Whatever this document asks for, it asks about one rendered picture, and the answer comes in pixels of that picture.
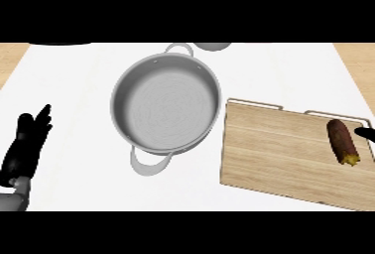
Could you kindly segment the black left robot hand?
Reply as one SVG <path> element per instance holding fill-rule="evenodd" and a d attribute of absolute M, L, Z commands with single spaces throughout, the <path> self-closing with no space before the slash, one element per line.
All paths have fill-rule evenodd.
<path fill-rule="evenodd" d="M 16 137 L 7 150 L 0 168 L 0 186 L 10 188 L 19 177 L 35 175 L 41 149 L 52 125 L 52 105 L 47 104 L 37 116 L 22 113 L 18 118 Z"/>

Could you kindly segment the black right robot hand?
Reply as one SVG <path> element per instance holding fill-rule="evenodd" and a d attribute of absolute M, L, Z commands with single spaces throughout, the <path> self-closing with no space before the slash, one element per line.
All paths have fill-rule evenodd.
<path fill-rule="evenodd" d="M 354 129 L 354 133 L 375 143 L 375 129 L 359 127 Z"/>

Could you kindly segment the brown sweet potato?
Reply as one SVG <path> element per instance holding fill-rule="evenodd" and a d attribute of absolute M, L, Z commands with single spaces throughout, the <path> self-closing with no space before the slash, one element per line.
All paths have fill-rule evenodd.
<path fill-rule="evenodd" d="M 332 153 L 341 165 L 354 166 L 360 162 L 360 156 L 354 147 L 353 139 L 344 123 L 332 119 L 326 123 L 328 139 Z"/>

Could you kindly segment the silver two-handled pot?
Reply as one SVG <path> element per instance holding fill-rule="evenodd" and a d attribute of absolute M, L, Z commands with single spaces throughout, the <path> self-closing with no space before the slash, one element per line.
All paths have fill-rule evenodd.
<path fill-rule="evenodd" d="M 134 172 L 159 174 L 176 155 L 193 150 L 211 134 L 221 110 L 221 87 L 188 44 L 139 60 L 124 71 L 109 99 L 112 126 L 133 152 L 159 156 L 155 165 L 130 157 Z"/>

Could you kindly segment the grey round object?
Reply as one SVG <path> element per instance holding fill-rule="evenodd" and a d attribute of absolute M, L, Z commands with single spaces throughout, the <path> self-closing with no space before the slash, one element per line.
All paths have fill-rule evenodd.
<path fill-rule="evenodd" d="M 217 52 L 221 51 L 230 43 L 196 43 L 195 46 L 208 52 Z"/>

